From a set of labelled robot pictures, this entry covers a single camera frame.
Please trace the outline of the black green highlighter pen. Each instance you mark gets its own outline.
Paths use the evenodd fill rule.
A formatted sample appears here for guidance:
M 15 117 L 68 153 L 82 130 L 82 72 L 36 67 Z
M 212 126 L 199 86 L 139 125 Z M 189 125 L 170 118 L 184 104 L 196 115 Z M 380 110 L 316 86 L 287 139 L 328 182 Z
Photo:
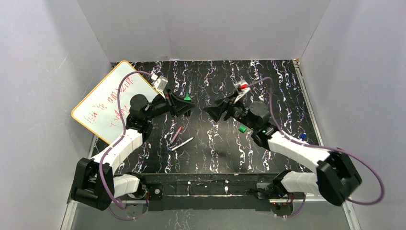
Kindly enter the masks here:
M 190 97 L 190 95 L 189 95 L 189 93 L 186 93 L 186 94 L 185 94 L 184 100 L 185 100 L 185 101 L 191 101 L 191 100 L 192 100 L 191 97 Z

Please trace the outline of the green highlighter cap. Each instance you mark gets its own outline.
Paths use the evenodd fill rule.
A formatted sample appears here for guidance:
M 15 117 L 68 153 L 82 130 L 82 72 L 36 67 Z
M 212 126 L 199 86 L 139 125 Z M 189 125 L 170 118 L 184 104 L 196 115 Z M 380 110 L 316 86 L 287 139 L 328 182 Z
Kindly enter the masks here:
M 238 130 L 239 130 L 239 132 L 241 132 L 241 133 L 245 133 L 246 130 L 247 130 L 247 127 L 244 126 L 244 125 L 240 125 L 239 128 L 238 128 Z

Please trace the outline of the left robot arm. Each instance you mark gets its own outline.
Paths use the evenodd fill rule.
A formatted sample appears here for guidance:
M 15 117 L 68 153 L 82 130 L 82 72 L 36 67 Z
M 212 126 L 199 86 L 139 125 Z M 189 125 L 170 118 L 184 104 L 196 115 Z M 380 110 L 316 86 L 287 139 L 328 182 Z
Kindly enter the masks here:
M 185 100 L 171 90 L 158 94 L 152 101 L 142 94 L 134 95 L 130 99 L 130 113 L 122 120 L 122 134 L 101 153 L 91 159 L 82 158 L 77 163 L 71 199 L 98 210 L 106 210 L 111 203 L 124 209 L 120 197 L 137 192 L 142 177 L 131 172 L 115 176 L 119 165 L 147 141 L 153 129 L 153 118 L 165 113 L 174 118 L 190 116 L 194 107 L 191 100 Z

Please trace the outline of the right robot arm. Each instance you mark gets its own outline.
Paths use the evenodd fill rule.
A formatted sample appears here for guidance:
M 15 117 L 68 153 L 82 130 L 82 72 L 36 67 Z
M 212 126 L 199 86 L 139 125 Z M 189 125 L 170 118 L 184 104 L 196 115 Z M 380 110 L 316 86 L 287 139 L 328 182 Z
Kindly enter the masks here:
M 297 139 L 290 141 L 270 123 L 271 114 L 264 102 L 256 101 L 246 107 L 237 101 L 235 92 L 215 103 L 215 106 L 204 108 L 215 122 L 221 116 L 224 120 L 234 118 L 252 129 L 251 137 L 258 146 L 282 154 L 310 170 L 280 173 L 272 182 L 275 195 L 311 193 L 340 206 L 361 185 L 362 178 L 348 155 L 335 150 L 311 148 Z

